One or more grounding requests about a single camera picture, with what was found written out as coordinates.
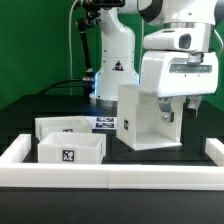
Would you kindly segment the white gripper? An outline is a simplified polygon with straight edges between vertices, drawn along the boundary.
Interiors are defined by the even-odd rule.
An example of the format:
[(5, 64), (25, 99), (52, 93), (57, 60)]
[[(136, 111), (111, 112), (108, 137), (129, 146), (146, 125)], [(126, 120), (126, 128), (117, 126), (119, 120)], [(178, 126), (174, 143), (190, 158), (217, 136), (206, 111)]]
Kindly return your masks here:
[(173, 122), (174, 112), (170, 98), (190, 96), (187, 115), (196, 118), (202, 94), (214, 93), (218, 85), (218, 59), (215, 53), (205, 53), (203, 62), (188, 63), (185, 52), (148, 51), (141, 65), (140, 88), (148, 95), (158, 97), (163, 122)]

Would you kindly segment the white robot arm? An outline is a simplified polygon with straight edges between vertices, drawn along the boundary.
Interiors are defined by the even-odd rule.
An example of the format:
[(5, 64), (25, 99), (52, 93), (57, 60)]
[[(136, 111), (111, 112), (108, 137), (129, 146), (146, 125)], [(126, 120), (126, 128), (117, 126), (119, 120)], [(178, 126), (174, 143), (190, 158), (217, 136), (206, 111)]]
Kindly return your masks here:
[[(161, 101), (188, 96), (188, 109), (196, 113), (201, 96), (216, 91), (218, 56), (211, 41), (215, 26), (224, 20), (224, 0), (83, 0), (82, 6), (85, 23), (98, 21), (101, 30), (105, 73), (97, 78), (96, 97), (115, 100), (119, 84), (140, 84)], [(134, 39), (117, 19), (120, 10), (162, 27), (143, 38), (139, 79), (130, 69)]]

